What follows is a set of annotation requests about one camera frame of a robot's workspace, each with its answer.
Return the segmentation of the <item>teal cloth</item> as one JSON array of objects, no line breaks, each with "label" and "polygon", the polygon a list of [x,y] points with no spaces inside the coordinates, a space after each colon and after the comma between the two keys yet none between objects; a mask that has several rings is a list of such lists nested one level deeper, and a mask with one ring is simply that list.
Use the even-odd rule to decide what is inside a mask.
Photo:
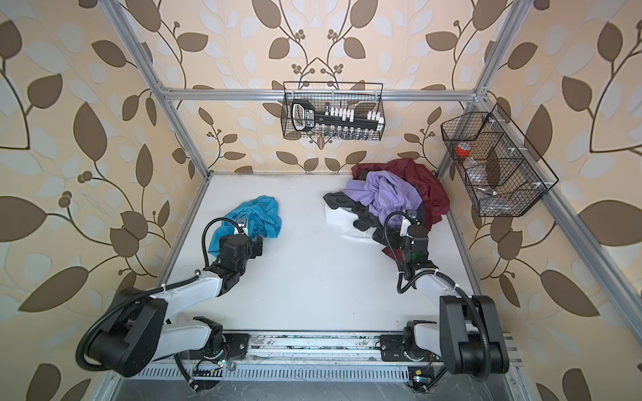
[{"label": "teal cloth", "polygon": [[[252,240],[257,237],[277,238],[281,232],[283,221],[279,216],[279,204],[274,197],[261,195],[260,197],[240,204],[228,212],[226,218],[237,222],[245,219],[247,225],[244,232]],[[217,257],[219,251],[219,240],[227,235],[235,234],[235,228],[229,222],[222,222],[213,235],[208,245],[207,253]]]}]

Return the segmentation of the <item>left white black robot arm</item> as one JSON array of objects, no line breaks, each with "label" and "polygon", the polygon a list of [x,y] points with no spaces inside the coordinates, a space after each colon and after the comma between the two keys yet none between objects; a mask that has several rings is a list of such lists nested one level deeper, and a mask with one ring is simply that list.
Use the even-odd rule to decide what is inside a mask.
[{"label": "left white black robot arm", "polygon": [[221,297],[236,286],[248,261],[260,257],[263,238],[224,236],[217,259],[189,279],[150,290],[127,287],[83,335],[75,360],[83,370],[114,371],[130,378],[149,363],[194,352],[221,360],[229,347],[222,324],[204,316],[184,322],[175,317],[201,302]]}]

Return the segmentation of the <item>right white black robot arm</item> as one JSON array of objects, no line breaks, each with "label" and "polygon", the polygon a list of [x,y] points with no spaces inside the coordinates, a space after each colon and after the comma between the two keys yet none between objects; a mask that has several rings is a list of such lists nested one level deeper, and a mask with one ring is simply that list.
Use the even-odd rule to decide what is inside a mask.
[{"label": "right white black robot arm", "polygon": [[415,362],[440,360],[440,374],[464,374],[485,381],[506,374],[508,348],[495,303],[487,296],[469,295],[429,259],[428,230],[403,218],[401,245],[392,247],[389,229],[384,241],[398,268],[396,292],[423,292],[438,307],[436,322],[411,320],[398,339],[383,337],[384,357]]}]

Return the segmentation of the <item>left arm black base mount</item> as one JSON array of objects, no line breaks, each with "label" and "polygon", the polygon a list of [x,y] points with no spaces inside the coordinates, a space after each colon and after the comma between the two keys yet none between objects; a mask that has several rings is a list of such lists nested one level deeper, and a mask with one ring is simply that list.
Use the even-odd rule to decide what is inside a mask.
[{"label": "left arm black base mount", "polygon": [[249,350],[250,334],[246,332],[226,332],[210,340],[203,349],[192,350],[189,358],[192,360],[222,361],[242,359]]}]

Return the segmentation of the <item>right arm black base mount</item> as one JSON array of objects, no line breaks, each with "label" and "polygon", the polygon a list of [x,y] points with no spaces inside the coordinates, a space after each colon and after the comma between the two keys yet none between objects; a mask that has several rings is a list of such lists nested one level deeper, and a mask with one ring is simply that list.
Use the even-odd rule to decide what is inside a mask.
[{"label": "right arm black base mount", "polygon": [[377,344],[384,362],[441,362],[441,357],[433,352],[408,345],[401,334],[382,334]]}]

